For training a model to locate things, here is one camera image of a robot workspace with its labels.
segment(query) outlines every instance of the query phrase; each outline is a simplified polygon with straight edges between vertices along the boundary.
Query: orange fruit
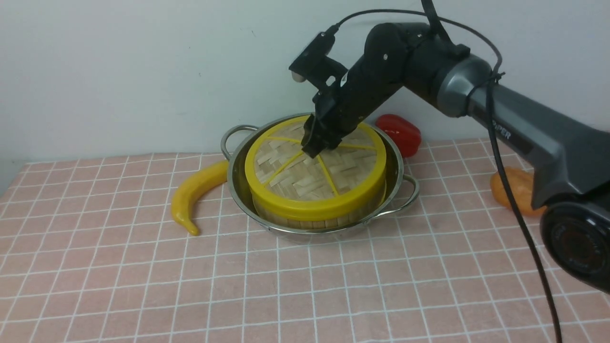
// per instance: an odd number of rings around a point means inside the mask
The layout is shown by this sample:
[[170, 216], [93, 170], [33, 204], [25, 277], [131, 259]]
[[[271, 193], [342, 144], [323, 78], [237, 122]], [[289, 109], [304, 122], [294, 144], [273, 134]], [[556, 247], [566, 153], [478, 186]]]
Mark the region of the orange fruit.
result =
[[[539, 217], [546, 210], [546, 206], [534, 210], [531, 206], [532, 190], [534, 188], [534, 175], [527, 171], [506, 167], [506, 176], [508, 184], [511, 185], [512, 194], [515, 196], [517, 207], [523, 215], [528, 217]], [[511, 204], [508, 202], [508, 196], [504, 191], [500, 174], [496, 171], [492, 175], [490, 185], [492, 188], [493, 198], [502, 206], [511, 209]]]

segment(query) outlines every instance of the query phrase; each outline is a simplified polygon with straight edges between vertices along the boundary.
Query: metal pot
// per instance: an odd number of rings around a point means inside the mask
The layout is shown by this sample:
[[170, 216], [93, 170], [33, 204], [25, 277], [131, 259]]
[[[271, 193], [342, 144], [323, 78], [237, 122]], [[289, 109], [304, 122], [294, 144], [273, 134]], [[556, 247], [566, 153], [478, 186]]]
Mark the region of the metal pot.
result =
[[[375, 126], [372, 126], [372, 128], [379, 134], [379, 136], [381, 136], [381, 139], [383, 140], [386, 146], [387, 153], [386, 199], [377, 209], [375, 209], [368, 216], [364, 217], [358, 222], [354, 222], [349, 225], [340, 226], [336, 228], [326, 229], [287, 228], [268, 222], [263, 218], [259, 217], [256, 214], [256, 210], [254, 209], [254, 204], [252, 202], [252, 194], [250, 192], [250, 187], [248, 185], [246, 175], [244, 173], [243, 165], [246, 160], [246, 155], [248, 154], [248, 151], [254, 141], [267, 129], [277, 125], [282, 121], [294, 117], [299, 117], [301, 115], [304, 114], [296, 114], [280, 118], [260, 128], [252, 125], [238, 125], [227, 131], [227, 133], [224, 134], [220, 141], [220, 148], [223, 152], [223, 155], [229, 161], [227, 183], [229, 184], [231, 196], [233, 197], [233, 200], [235, 200], [239, 208], [242, 209], [252, 219], [254, 219], [258, 224], [280, 237], [302, 244], [339, 241], [343, 240], [346, 237], [361, 232], [366, 228], [365, 224], [373, 219], [380, 218], [382, 216], [389, 215], [408, 208], [410, 205], [413, 204], [415, 199], [417, 199], [417, 197], [419, 196], [419, 182], [417, 182], [417, 180], [415, 180], [413, 177], [404, 174], [404, 162], [402, 156], [400, 155], [398, 147], [394, 144], [392, 139], [390, 139], [390, 137], [385, 134], [385, 132], [381, 131]], [[226, 147], [227, 140], [231, 135], [239, 131], [252, 131], [252, 133], [237, 147], [233, 154], [231, 154]], [[387, 209], [390, 202], [392, 202], [392, 200], [398, 193], [398, 190], [401, 187], [403, 180], [413, 185], [413, 193], [403, 204], [401, 204], [397, 208]]]

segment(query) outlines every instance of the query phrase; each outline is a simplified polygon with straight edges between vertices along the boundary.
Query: white wall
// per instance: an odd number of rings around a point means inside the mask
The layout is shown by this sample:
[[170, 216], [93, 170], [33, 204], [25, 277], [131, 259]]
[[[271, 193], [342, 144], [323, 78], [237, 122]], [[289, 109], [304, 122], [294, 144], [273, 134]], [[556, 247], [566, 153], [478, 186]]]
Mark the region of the white wall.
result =
[[[436, 0], [442, 16], [488, 35], [504, 85], [610, 128], [610, 5], [604, 0]], [[60, 159], [151, 151], [219, 151], [239, 123], [312, 110], [293, 58], [356, 10], [420, 9], [418, 0], [4, 0], [0, 2], [0, 157]], [[331, 57], [351, 66], [371, 15], [337, 34]], [[476, 38], [454, 41], [491, 59]], [[403, 114], [426, 138], [485, 134], [402, 90], [378, 113]]]
[[6, 192], [26, 161], [0, 159], [0, 196]]

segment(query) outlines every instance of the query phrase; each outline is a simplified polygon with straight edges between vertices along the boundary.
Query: black cable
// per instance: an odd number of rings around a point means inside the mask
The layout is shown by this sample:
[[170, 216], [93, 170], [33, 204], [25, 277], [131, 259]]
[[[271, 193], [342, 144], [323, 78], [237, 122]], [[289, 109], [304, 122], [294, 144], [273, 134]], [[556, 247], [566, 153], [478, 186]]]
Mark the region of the black cable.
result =
[[[395, 9], [364, 10], [364, 11], [352, 13], [352, 14], [346, 16], [341, 21], [339, 21], [337, 24], [331, 26], [329, 28], [329, 31], [337, 32], [339, 27], [346, 21], [348, 21], [356, 16], [365, 15], [365, 14], [369, 14], [369, 13], [405, 13], [405, 14], [421, 15], [421, 16], [428, 17], [428, 15], [426, 13], [418, 12], [418, 11], [411, 11], [411, 10], [395, 10]], [[491, 80], [487, 83], [487, 86], [486, 86], [485, 111], [487, 114], [487, 132], [489, 133], [489, 140], [492, 145], [493, 157], [495, 159], [496, 166], [498, 167], [498, 174], [500, 175], [502, 185], [504, 186], [506, 195], [508, 197], [508, 201], [511, 204], [511, 209], [512, 209], [513, 213], [515, 214], [515, 217], [517, 218], [517, 222], [519, 223], [521, 232], [525, 236], [525, 240], [528, 243], [529, 250], [532, 254], [532, 257], [534, 258], [534, 262], [536, 263], [536, 268], [538, 269], [538, 274], [540, 275], [540, 281], [542, 282], [542, 287], [544, 288], [544, 293], [547, 298], [548, 307], [551, 312], [551, 318], [553, 320], [553, 328], [555, 330], [556, 342], [563, 343], [563, 338], [561, 336], [561, 326], [559, 323], [559, 316], [557, 314], [557, 308], [555, 307], [555, 302], [553, 300], [553, 294], [551, 293], [551, 287], [549, 286], [549, 283], [548, 283], [547, 274], [544, 271], [544, 266], [542, 265], [542, 261], [540, 260], [540, 255], [538, 254], [538, 251], [536, 250], [536, 244], [534, 243], [534, 239], [532, 238], [531, 234], [529, 233], [527, 224], [525, 223], [525, 221], [523, 219], [521, 211], [519, 210], [519, 207], [517, 206], [517, 202], [515, 201], [515, 196], [512, 193], [511, 185], [508, 182], [508, 177], [506, 176], [506, 171], [504, 170], [504, 163], [502, 163], [502, 157], [500, 156], [500, 149], [498, 147], [498, 139], [496, 137], [496, 132], [495, 132], [495, 129], [493, 126], [493, 118], [492, 118], [493, 113], [494, 113], [493, 87], [496, 85], [496, 83], [498, 82], [498, 80], [501, 76], [498, 73], [498, 71], [500, 70], [500, 65], [502, 64], [502, 54], [500, 53], [500, 50], [498, 50], [498, 48], [487, 37], [483, 36], [483, 34], [478, 32], [477, 30], [475, 30], [469, 26], [466, 26], [464, 24], [455, 22], [453, 20], [446, 19], [446, 18], [438, 17], [438, 19], [445, 23], [460, 27], [461, 29], [469, 31], [473, 35], [477, 36], [482, 41], [484, 41], [491, 48], [491, 50], [493, 50], [493, 53], [497, 57], [496, 64], [493, 66], [492, 74], [490, 75]]]
[[428, 18], [432, 32], [439, 35], [440, 39], [445, 42], [451, 43], [451, 38], [449, 38], [449, 34], [445, 31], [445, 27], [443, 27], [443, 24], [440, 22], [439, 15], [436, 14], [436, 9], [434, 8], [432, 0], [422, 0], [422, 8], [423, 13], [425, 13]]

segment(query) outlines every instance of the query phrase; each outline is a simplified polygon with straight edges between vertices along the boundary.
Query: toy banana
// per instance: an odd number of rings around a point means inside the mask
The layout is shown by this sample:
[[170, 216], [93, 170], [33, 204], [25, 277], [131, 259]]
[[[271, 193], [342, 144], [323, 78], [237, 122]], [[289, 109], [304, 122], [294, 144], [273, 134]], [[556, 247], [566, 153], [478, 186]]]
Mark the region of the toy banana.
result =
[[229, 161], [221, 161], [203, 168], [188, 177], [171, 199], [171, 216], [193, 236], [199, 228], [191, 221], [193, 206], [210, 189], [227, 181]]

